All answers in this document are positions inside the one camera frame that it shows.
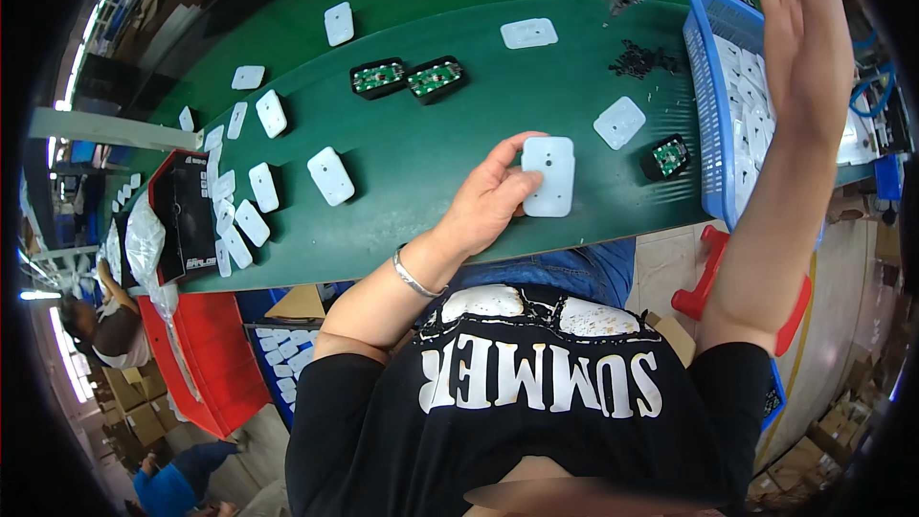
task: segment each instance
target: bracelet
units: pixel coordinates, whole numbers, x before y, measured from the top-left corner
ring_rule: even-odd
[[[399,277],[401,277],[405,283],[407,283],[415,292],[420,293],[424,297],[440,297],[442,293],[447,291],[447,287],[444,286],[443,289],[437,293],[431,292],[423,285],[418,283],[417,280],[412,278],[412,275],[408,273],[408,270],[406,270],[405,266],[402,265],[402,260],[399,259],[399,252],[402,250],[402,248],[403,246],[397,247],[396,252],[392,255],[392,267],[395,268],[396,273],[399,274]]]

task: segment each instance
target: blue tube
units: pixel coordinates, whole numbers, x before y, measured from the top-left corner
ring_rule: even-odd
[[[861,42],[856,42],[853,40],[852,47],[853,48],[868,48],[869,46],[874,44],[874,41],[877,40],[877,38],[878,38],[878,31],[872,28],[871,34],[869,34],[865,40]]]
[[[887,63],[884,66],[879,68],[879,75],[875,78],[879,78],[883,74],[890,74],[890,78],[887,81],[887,88],[884,89],[884,93],[881,95],[880,100],[875,105],[874,108],[869,108],[867,112],[862,112],[856,108],[856,100],[862,95],[862,93],[867,90],[867,87],[871,85],[872,81],[865,82],[864,84],[859,84],[856,87],[856,90],[852,92],[852,96],[849,98],[849,108],[853,112],[861,116],[862,118],[874,118],[880,111],[884,110],[884,107],[887,106],[887,100],[890,98],[890,93],[893,92],[893,82],[896,80],[896,73],[893,71],[893,64]]]

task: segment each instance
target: yellow floor line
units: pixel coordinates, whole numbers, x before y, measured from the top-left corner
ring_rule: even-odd
[[[791,390],[795,386],[795,378],[798,377],[798,368],[801,365],[801,356],[804,355],[804,344],[807,342],[807,332],[810,329],[810,310],[813,308],[813,298],[817,292],[817,253],[814,252],[810,256],[810,300],[807,303],[807,309],[804,310],[804,318],[801,320],[801,337],[798,341],[798,352],[795,354],[795,364],[791,367],[791,376],[788,377],[788,385],[785,388],[785,399],[786,402],[791,400]],[[765,455],[766,450],[769,449],[769,443],[772,442],[772,438],[775,436],[775,430],[778,428],[778,424],[782,421],[782,416],[785,415],[786,407],[782,408],[778,412],[778,416],[772,422],[772,425],[769,426],[769,434],[765,438],[763,443],[763,448],[760,450],[759,454],[756,455],[756,460],[753,462],[753,467],[758,467],[759,464],[763,461],[763,456]]]

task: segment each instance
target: red plastic stool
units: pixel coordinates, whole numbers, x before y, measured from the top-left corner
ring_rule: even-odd
[[[169,394],[182,415],[226,439],[271,402],[232,292],[179,293],[173,316],[179,348],[201,401],[189,390],[167,337],[167,325],[150,302],[138,297],[150,347]]]
[[[705,271],[702,272],[702,278],[695,286],[695,290],[692,292],[677,290],[673,294],[670,299],[673,309],[683,312],[683,314],[695,320],[702,319],[702,311],[708,301],[708,294],[711,293],[711,286],[715,283],[715,273],[718,272],[718,266],[721,264],[721,256],[724,255],[724,246],[727,245],[728,238],[730,238],[729,234],[718,231],[714,225],[705,226],[705,229],[702,230],[702,240],[711,243],[711,253],[705,262]],[[775,335],[776,357],[788,351],[791,340],[795,338],[798,325],[801,318],[804,317],[808,302],[810,302],[810,290],[810,276],[805,273],[804,281],[798,294],[798,301],[795,302],[794,309],[791,310],[791,316]]]

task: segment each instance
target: blue jeans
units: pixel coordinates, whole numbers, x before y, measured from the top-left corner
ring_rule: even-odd
[[[635,238],[573,247],[522,258],[463,266],[451,292],[487,283],[541,283],[580,298],[625,307],[635,270]]]
[[[172,463],[189,482],[198,499],[202,500],[208,490],[211,474],[224,464],[227,455],[238,453],[236,443],[201,443],[176,455]]]

